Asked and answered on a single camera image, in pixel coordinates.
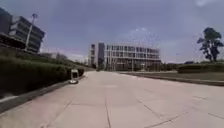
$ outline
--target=stone ledge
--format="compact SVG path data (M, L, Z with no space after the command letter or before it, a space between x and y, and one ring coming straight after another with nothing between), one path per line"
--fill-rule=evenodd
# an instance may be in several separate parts
M224 86L224 81L212 81L212 80L199 80L199 79L184 79L184 78L173 78L173 77L159 77L159 76L146 76L146 75L134 75L134 74L126 74L137 77L145 77L152 79L162 79L169 81L177 81L177 82L185 82L185 83L194 83L194 84L203 84L203 85L213 85L213 86Z
M15 98L12 98L9 100L3 101L0 103L0 113L3 113L11 108L16 107L16 106L19 106L19 105L21 105L27 101L30 101L38 96L41 96L43 94L46 94L48 92L54 91L58 88L61 88L61 87L65 86L66 84L68 84L68 81L57 83L52 86L45 87L45 88L42 88L42 89L39 89L39 90L36 90L33 92L29 92L29 93L20 95L18 97L15 97Z

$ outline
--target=pavement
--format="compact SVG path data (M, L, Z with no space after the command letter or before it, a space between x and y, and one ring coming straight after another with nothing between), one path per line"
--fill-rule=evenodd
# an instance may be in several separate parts
M0 115L0 128L223 128L224 88L87 72Z

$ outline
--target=modern office building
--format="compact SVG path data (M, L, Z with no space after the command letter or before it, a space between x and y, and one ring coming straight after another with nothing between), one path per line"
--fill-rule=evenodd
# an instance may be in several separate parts
M9 35L25 43L30 26L31 22L26 18L22 16L13 16ZM33 25L27 50L35 53L39 52L44 35L45 33L40 28Z
M3 8L0 8L0 33L8 35L11 21L12 15Z
M159 49L133 45L91 44L89 65L110 71L151 70L160 64Z

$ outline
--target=lawn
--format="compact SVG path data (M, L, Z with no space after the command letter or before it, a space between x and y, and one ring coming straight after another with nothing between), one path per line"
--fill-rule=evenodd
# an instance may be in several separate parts
M178 74L178 73L131 73L137 76L159 76L159 77L174 77L184 79L199 79L199 80L218 80L224 81L224 73L192 73L192 74Z

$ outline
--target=green tree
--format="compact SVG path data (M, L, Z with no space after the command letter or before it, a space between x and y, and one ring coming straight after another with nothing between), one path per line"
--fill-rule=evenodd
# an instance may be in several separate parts
M200 50L205 54L205 58L210 62L216 62L219 54L218 47L223 47L220 41L221 34L213 28L206 28L204 30L204 38L199 38L197 43L202 44Z

